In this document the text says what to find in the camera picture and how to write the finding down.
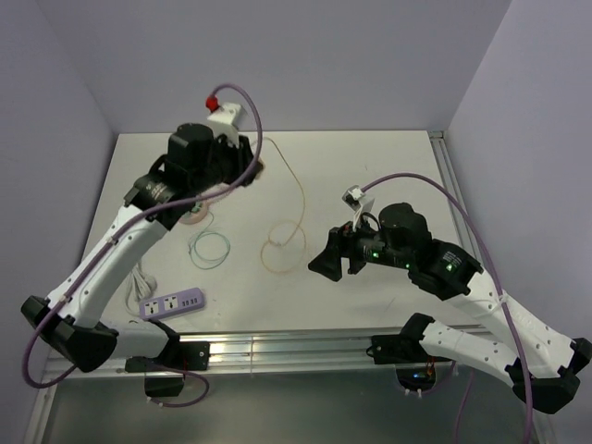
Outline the round pink power strip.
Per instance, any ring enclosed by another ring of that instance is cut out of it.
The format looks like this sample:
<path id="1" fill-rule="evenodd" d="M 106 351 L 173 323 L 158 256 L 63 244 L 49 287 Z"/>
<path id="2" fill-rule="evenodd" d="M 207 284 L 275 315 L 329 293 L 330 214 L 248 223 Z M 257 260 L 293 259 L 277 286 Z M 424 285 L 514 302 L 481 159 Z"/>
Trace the round pink power strip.
<path id="1" fill-rule="evenodd" d="M 195 225 L 201 222 L 208 214 L 207 205 L 194 206 L 189 212 L 185 213 L 179 223 L 183 225 Z"/>

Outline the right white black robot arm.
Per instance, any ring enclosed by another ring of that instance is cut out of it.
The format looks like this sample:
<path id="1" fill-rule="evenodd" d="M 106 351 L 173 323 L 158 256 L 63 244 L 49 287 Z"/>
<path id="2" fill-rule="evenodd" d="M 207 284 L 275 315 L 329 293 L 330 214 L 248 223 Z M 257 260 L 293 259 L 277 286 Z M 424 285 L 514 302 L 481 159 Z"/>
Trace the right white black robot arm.
<path id="1" fill-rule="evenodd" d="M 431 357 L 488 373 L 535 410 L 554 414 L 574 399 L 578 373 L 591 361 L 591 343 L 549 327 L 508 294 L 498 295 L 492 276 L 460 246 L 437 240 L 426 219 L 407 203 L 394 203 L 368 221 L 328 232 L 325 249 L 308 268 L 332 281 L 365 265 L 406 271 L 420 290 L 469 315 L 492 335 L 488 340 L 416 313 L 395 335 L 376 335 L 366 353 L 375 364 L 419 363 Z"/>

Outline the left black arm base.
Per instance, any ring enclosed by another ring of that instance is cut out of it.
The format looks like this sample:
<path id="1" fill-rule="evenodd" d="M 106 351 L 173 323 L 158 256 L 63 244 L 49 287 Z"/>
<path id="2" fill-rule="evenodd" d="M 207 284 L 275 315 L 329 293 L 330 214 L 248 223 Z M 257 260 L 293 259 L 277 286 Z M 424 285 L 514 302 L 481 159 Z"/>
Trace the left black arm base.
<path id="1" fill-rule="evenodd" d="M 190 377 L 203 372 L 210 357 L 208 341 L 182 341 L 156 358 L 132 357 L 126 360 L 128 374 L 144 374 L 144 393 L 150 398 L 176 398 Z"/>

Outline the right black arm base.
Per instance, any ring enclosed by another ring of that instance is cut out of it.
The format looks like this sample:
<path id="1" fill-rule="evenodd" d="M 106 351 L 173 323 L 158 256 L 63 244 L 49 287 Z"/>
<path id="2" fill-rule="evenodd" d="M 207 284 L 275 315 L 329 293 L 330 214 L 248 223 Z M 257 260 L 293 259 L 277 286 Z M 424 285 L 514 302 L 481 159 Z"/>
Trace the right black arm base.
<path id="1" fill-rule="evenodd" d="M 374 335 L 365 350 L 376 365 L 394 365 L 397 382 L 403 389 L 426 391 L 438 381 L 436 363 L 447 358 L 428 355 L 417 343 L 400 334 Z"/>

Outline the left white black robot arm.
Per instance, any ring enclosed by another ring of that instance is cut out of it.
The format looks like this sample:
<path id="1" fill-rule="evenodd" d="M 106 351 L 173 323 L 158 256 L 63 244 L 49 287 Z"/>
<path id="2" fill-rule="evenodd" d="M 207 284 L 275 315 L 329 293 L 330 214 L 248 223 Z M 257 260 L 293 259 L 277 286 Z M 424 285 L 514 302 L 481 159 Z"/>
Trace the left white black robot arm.
<path id="1" fill-rule="evenodd" d="M 263 169 L 261 149 L 231 126 L 179 126 L 87 257 L 47 296 L 22 304 L 33 336 L 83 373 L 116 357 L 148 359 L 159 369 L 176 365 L 180 346 L 173 329 L 157 320 L 111 327 L 102 315 L 132 268 L 196 203 L 255 180 Z"/>

